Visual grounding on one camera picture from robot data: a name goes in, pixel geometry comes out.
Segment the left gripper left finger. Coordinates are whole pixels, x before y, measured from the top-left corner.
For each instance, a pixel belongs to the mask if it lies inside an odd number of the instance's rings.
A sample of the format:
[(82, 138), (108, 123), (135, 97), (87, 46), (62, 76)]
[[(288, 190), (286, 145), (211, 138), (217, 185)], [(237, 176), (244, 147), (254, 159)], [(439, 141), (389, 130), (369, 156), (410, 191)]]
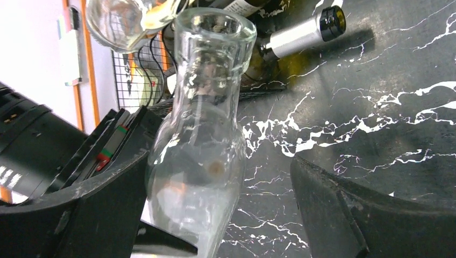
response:
[(141, 226), (146, 152), (23, 206), (1, 207), (1, 257), (193, 256), (191, 243)]

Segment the round clear liquor bottle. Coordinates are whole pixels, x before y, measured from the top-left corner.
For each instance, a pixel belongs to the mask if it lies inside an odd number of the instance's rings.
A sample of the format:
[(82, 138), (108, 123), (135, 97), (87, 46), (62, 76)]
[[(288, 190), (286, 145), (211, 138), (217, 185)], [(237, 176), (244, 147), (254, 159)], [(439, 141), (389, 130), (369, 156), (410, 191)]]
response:
[(132, 53), (192, 1), (89, 0), (85, 20), (92, 37), (117, 53)]

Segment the green wine bottle silver capsule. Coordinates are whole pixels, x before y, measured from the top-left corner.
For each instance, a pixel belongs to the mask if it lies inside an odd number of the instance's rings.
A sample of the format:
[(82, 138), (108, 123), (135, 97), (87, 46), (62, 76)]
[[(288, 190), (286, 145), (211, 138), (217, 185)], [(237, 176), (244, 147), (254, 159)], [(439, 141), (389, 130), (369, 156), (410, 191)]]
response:
[(258, 37), (248, 69), (242, 75), (241, 86), (258, 87), (273, 77), (279, 59), (332, 41), (345, 31), (344, 12), (334, 5), (291, 27), (264, 38)]

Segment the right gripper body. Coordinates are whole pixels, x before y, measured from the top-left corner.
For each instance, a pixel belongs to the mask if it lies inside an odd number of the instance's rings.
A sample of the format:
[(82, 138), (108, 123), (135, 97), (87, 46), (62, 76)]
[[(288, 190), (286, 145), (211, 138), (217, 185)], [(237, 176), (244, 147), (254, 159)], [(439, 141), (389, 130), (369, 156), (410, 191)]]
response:
[(84, 133), (1, 85), (1, 186), (33, 199), (74, 186), (147, 151), (162, 118), (152, 109), (111, 110)]

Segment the tall clear glass bottle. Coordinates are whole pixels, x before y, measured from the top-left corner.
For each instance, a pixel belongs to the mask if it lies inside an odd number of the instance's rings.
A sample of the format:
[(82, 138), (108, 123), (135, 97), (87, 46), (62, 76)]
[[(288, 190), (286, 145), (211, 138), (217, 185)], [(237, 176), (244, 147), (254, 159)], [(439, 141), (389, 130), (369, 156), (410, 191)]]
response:
[(215, 257), (244, 181), (236, 116), (257, 30), (215, 8), (184, 10), (174, 25), (173, 109), (148, 157), (147, 200), (153, 225), (195, 245), (198, 257)]

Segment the orange wooden shelf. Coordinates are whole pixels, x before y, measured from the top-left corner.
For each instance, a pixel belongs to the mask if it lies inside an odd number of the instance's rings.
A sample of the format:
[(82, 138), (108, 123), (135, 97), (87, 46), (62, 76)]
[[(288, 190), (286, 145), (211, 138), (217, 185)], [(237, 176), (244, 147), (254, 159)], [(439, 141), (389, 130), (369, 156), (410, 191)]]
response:
[[(95, 77), (95, 69), (94, 69), (94, 61), (93, 61), (93, 53), (92, 53), (92, 44), (91, 44), (91, 37), (90, 32), (87, 27), (86, 22), (86, 10), (85, 10), (86, 1), (81, 1), (81, 19), (80, 19), (80, 26), (82, 31), (82, 43), (84, 47), (84, 52), (82, 54), (83, 61), (85, 62), (85, 71), (87, 73), (88, 85), (90, 88), (90, 95), (91, 95), (91, 106), (92, 106), (92, 116), (94, 119), (95, 126), (97, 126), (100, 122), (100, 112), (99, 112), (99, 103), (98, 103), (98, 95), (97, 95), (97, 88), (96, 88), (96, 77)], [(75, 101), (75, 112), (76, 112), (76, 121), (77, 127), (80, 131), (84, 131), (84, 114), (82, 110), (82, 99), (81, 99), (81, 89), (80, 85), (76, 84), (73, 86), (73, 95)]]

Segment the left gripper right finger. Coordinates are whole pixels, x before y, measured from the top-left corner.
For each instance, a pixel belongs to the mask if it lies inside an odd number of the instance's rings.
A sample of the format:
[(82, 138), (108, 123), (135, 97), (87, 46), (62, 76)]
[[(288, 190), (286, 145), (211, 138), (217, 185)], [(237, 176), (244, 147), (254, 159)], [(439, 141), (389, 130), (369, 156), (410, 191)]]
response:
[(455, 211), (341, 178), (297, 156), (290, 177), (313, 257), (455, 257)]

